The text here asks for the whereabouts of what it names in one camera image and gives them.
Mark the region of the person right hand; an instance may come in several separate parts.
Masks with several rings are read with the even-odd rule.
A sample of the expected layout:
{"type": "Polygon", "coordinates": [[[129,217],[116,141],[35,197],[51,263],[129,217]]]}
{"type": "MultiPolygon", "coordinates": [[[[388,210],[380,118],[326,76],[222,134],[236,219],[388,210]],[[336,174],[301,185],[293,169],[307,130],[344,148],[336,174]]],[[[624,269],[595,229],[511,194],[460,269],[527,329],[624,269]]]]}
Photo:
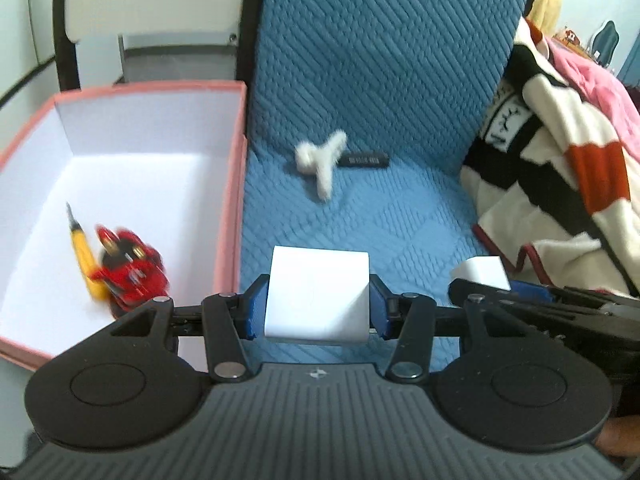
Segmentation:
{"type": "Polygon", "coordinates": [[[596,447],[604,454],[616,457],[640,455],[640,416],[610,418],[596,440],[596,447]]]}

